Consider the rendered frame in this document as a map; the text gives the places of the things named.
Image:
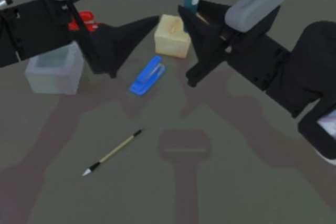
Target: blue clamp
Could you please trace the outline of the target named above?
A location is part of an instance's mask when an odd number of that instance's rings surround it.
[[[165,72],[166,67],[161,63],[162,58],[155,55],[153,59],[148,62],[146,67],[138,75],[135,82],[130,87],[130,91],[137,95],[145,94],[160,76]]]

